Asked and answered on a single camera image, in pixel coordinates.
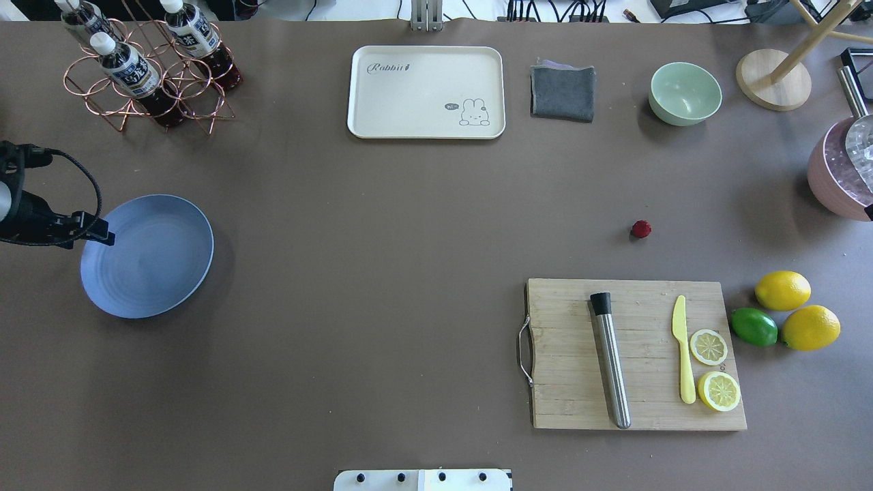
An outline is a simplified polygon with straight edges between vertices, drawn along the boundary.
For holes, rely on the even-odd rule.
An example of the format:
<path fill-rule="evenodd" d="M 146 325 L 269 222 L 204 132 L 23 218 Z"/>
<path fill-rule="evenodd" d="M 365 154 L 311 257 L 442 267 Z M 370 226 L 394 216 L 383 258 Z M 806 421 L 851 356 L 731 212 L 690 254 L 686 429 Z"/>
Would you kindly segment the pink bowl with ice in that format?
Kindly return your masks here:
<path fill-rule="evenodd" d="M 825 208 L 848 220 L 871 221 L 871 191 L 861 180 L 845 150 L 850 116 L 832 125 L 811 152 L 807 180 Z"/>

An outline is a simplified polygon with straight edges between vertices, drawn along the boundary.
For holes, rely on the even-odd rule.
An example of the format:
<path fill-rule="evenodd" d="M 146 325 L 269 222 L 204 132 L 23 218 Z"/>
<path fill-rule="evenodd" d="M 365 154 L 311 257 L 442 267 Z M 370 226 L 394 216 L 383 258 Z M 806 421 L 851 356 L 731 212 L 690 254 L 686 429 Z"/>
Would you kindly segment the whole lemon upper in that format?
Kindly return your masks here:
<path fill-rule="evenodd" d="M 812 295 L 810 282 L 797 271 L 771 271 L 754 287 L 756 299 L 767 310 L 797 310 Z"/>

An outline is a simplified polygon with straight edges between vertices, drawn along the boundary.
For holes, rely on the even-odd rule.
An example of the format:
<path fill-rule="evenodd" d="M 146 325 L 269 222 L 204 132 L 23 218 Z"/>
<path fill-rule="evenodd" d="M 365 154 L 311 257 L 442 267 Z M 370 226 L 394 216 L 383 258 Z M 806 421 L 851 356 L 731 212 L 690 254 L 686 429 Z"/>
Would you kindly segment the green lime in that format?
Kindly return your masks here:
<path fill-rule="evenodd" d="M 769 314 L 757 308 L 738 308 L 730 315 L 730 327 L 740 339 L 758 347 L 778 341 L 778 326 Z"/>

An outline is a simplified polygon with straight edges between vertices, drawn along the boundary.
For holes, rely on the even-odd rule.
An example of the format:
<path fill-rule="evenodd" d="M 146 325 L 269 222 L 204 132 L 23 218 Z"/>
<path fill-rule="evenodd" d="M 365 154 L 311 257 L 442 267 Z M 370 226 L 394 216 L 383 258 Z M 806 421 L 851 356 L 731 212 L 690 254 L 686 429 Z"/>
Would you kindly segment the green bowl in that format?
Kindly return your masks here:
<path fill-rule="evenodd" d="M 720 109 L 722 90 L 716 78 L 701 66 L 673 62 L 651 76 L 648 99 L 661 121 L 686 127 L 707 120 Z"/>

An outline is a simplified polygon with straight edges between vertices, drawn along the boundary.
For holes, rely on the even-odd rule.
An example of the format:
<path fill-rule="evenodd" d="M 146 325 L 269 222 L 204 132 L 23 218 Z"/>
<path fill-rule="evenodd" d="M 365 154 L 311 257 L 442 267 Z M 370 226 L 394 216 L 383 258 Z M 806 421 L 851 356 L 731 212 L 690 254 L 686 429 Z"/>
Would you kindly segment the whole lemon lower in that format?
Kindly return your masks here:
<path fill-rule="evenodd" d="M 788 315 L 782 339 L 789 348 L 816 351 L 829 346 L 841 335 L 839 318 L 829 308 L 813 305 Z"/>

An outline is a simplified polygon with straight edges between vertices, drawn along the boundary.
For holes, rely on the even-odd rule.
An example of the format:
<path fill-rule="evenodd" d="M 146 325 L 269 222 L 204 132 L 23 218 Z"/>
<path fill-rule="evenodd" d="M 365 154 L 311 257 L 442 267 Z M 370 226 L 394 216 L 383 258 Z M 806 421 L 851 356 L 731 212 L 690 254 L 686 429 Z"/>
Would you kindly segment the grey folded cloth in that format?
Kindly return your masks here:
<path fill-rule="evenodd" d="M 593 122 L 597 74 L 593 66 L 543 59 L 530 67 L 533 116 Z"/>

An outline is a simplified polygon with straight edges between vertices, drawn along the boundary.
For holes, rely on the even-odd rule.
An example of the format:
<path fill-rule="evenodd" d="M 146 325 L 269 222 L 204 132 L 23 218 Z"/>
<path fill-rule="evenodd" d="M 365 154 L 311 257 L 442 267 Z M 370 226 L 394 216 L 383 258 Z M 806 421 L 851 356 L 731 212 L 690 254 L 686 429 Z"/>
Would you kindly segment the whole lemon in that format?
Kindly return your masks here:
<path fill-rule="evenodd" d="M 839 318 L 829 308 L 813 305 L 788 315 L 782 339 L 789 348 L 816 351 L 829 346 L 841 335 Z"/>
<path fill-rule="evenodd" d="M 767 310 L 797 310 L 812 295 L 810 282 L 797 271 L 771 271 L 754 287 L 756 299 Z"/>

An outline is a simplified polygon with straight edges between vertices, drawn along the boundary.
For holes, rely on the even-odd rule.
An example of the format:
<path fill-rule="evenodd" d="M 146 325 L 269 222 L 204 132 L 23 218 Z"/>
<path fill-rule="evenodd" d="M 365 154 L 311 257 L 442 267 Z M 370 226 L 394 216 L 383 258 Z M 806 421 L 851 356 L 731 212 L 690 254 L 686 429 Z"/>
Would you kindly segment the steel muddler black tip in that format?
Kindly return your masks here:
<path fill-rule="evenodd" d="M 615 333 L 611 295 L 609 292 L 593 293 L 590 295 L 590 301 L 593 308 L 593 326 L 597 331 L 603 369 L 605 369 L 608 408 L 615 426 L 626 430 L 632 425 L 632 417 L 623 367 L 621 367 L 617 333 Z"/>

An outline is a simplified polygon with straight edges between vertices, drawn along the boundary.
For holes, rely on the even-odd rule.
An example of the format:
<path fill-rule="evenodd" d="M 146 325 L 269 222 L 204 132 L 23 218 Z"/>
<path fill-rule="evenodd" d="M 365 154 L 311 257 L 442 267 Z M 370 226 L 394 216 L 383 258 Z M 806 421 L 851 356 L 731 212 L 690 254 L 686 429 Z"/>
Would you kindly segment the lemon slice at edge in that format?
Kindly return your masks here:
<path fill-rule="evenodd" d="M 723 371 L 709 371 L 696 383 L 698 397 L 714 411 L 732 411 L 740 402 L 740 385 Z"/>

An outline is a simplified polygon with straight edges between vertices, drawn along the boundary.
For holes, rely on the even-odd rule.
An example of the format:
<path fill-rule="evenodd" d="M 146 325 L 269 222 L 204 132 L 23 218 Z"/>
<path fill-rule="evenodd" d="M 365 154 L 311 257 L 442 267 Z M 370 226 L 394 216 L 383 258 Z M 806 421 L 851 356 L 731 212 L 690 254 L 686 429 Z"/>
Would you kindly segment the steel ice scoop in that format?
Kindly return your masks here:
<path fill-rule="evenodd" d="M 872 116 L 867 110 L 850 66 L 843 65 L 838 72 L 854 121 L 847 130 L 844 148 L 855 171 L 872 192 Z"/>

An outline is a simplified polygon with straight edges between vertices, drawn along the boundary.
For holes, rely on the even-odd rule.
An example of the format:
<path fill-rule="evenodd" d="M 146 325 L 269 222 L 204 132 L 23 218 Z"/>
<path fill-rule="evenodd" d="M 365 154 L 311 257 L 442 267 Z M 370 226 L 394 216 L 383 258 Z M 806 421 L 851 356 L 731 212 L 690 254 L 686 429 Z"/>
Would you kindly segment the wooden cutting board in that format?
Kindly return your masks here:
<path fill-rule="evenodd" d="M 744 407 L 715 411 L 680 397 L 679 342 L 672 312 L 686 299 L 689 333 L 710 329 L 726 341 L 716 366 L 738 377 L 718 282 L 531 278 L 526 315 L 532 341 L 532 416 L 537 429 L 614 430 L 606 360 L 590 297 L 610 293 L 615 337 L 634 431 L 744 431 Z"/>

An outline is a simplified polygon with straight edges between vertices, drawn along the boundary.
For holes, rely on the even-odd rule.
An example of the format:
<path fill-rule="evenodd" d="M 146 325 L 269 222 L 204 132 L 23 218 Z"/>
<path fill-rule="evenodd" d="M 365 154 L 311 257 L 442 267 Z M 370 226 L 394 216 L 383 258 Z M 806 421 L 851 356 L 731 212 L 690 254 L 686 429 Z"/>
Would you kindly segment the cream rabbit tray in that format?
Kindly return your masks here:
<path fill-rule="evenodd" d="M 364 139 L 476 139 L 506 125 L 503 59 L 488 46 L 363 46 L 347 129 Z"/>

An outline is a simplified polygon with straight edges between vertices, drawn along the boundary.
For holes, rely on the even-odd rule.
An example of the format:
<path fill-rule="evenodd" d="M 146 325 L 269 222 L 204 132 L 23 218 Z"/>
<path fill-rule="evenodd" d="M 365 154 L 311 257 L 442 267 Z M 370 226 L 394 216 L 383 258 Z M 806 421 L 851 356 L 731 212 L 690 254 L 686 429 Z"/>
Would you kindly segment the lemon slice near knife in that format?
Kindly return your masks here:
<path fill-rule="evenodd" d="M 690 354 L 705 366 L 720 366 L 726 361 L 728 347 L 720 333 L 711 329 L 699 329 L 690 336 Z"/>

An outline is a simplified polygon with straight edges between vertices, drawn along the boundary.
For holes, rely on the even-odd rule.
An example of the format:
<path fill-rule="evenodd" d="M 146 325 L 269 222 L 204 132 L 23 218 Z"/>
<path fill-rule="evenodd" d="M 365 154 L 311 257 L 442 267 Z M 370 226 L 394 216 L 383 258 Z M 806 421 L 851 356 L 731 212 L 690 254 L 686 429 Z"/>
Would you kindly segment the blue plate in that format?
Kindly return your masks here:
<path fill-rule="evenodd" d="M 214 233 L 203 212 L 168 194 L 141 196 L 106 216 L 112 246 L 88 243 L 79 273 L 96 307 L 124 319 L 163 314 L 193 295 L 214 256 Z"/>

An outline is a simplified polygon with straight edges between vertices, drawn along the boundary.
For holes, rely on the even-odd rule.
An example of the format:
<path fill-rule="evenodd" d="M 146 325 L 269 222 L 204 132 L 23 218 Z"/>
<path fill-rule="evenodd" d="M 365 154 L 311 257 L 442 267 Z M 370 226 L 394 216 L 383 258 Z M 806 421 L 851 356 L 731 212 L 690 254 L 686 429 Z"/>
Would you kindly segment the wooden stand round base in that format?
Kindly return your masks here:
<path fill-rule="evenodd" d="M 791 4 L 810 26 L 810 33 L 791 53 L 760 49 L 746 54 L 739 60 L 735 71 L 742 93 L 755 104 L 773 111 L 794 110 L 807 102 L 812 81 L 810 72 L 801 62 L 824 38 L 831 36 L 872 43 L 871 37 L 833 30 L 861 5 L 860 1 L 840 1 L 820 21 L 814 19 L 801 2 L 792 1 Z"/>

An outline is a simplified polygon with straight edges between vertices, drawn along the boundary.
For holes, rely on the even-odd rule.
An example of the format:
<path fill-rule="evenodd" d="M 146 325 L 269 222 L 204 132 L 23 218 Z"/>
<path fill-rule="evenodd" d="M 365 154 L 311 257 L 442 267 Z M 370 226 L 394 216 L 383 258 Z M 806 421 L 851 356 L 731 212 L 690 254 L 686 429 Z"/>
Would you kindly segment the red strawberry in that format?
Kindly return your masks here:
<path fill-rule="evenodd" d="M 636 239 L 645 239 L 652 233 L 652 225 L 649 221 L 646 220 L 637 220 L 633 226 L 631 226 L 630 234 L 631 237 L 635 237 Z"/>

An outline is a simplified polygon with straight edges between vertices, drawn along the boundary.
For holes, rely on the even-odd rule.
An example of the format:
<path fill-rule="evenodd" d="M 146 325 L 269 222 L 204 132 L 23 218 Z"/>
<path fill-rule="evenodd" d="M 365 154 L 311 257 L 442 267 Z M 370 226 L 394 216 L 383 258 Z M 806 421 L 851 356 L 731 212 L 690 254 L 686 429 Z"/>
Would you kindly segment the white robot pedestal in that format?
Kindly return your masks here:
<path fill-rule="evenodd" d="M 346 470 L 334 490 L 512 490 L 512 472 L 499 468 Z"/>

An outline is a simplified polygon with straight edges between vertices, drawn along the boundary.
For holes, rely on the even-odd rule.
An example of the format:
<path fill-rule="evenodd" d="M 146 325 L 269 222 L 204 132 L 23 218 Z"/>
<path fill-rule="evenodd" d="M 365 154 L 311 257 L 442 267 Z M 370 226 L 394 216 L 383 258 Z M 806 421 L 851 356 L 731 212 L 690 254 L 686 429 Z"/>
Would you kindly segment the yellow plastic knife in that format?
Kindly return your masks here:
<path fill-rule="evenodd" d="M 679 295 L 672 311 L 671 329 L 673 338 L 679 343 L 679 393 L 685 404 L 694 404 L 696 392 L 694 376 L 690 366 L 690 349 L 686 318 L 686 298 Z"/>

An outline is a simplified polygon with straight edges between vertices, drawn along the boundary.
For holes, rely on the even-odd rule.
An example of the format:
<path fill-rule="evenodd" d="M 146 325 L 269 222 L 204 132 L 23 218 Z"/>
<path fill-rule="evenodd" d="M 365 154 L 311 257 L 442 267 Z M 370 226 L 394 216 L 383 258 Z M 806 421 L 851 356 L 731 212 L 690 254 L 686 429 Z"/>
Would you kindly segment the drink bottle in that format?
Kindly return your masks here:
<path fill-rule="evenodd" d="M 238 87 L 243 80 L 240 69 L 205 14 L 184 1 L 162 1 L 161 4 L 166 28 L 188 58 L 194 60 L 193 68 L 224 92 Z"/>
<path fill-rule="evenodd" d="M 69 34 L 82 48 L 91 50 L 90 39 L 97 32 L 105 32 L 115 41 L 122 41 L 112 22 L 107 19 L 99 6 L 87 1 L 55 1 L 61 10 L 61 22 Z"/>
<path fill-rule="evenodd" d="M 186 118 L 177 90 L 135 47 L 97 32 L 90 39 L 101 68 L 113 82 L 149 113 L 163 128 L 182 124 Z"/>

